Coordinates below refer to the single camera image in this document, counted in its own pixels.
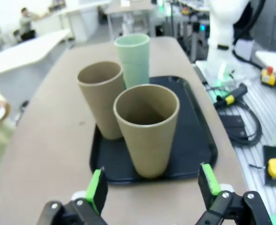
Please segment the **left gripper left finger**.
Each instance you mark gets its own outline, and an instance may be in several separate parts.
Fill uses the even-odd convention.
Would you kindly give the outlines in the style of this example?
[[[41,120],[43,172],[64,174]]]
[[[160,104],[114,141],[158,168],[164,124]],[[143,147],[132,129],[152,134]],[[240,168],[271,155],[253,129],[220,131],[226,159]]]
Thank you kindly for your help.
[[[94,171],[84,197],[67,204],[49,201],[45,204],[38,225],[105,225],[101,217],[108,192],[104,169]]]

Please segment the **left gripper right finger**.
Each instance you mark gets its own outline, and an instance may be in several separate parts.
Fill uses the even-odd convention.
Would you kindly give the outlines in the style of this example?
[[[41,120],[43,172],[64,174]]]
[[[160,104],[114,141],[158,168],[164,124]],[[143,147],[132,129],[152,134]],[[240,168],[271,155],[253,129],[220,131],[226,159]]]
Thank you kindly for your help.
[[[242,196],[222,190],[210,164],[201,164],[198,185],[206,211],[196,224],[221,225],[232,220],[237,225],[268,225],[269,214],[260,194],[247,191]]]

